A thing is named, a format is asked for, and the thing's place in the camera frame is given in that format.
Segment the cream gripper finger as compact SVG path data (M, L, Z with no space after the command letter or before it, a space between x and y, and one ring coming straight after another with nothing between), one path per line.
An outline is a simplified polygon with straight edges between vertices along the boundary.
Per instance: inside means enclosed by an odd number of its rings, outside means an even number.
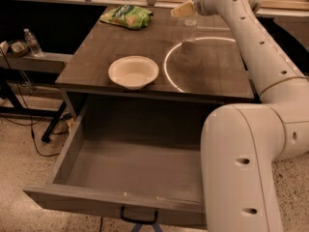
M194 3L187 0L171 11L173 18L192 16L195 14Z

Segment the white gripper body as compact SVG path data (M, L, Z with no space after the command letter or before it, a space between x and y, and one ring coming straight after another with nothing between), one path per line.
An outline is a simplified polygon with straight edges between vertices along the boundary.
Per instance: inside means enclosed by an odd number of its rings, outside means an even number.
M217 15L220 0L194 0L195 10L199 15Z

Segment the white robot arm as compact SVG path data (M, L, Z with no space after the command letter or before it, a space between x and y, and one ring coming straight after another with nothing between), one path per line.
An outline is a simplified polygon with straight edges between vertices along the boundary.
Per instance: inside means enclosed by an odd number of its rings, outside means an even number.
M262 0L194 0L228 24L260 98L215 109L203 125L208 232L284 232L272 164L309 150L309 81L254 15Z

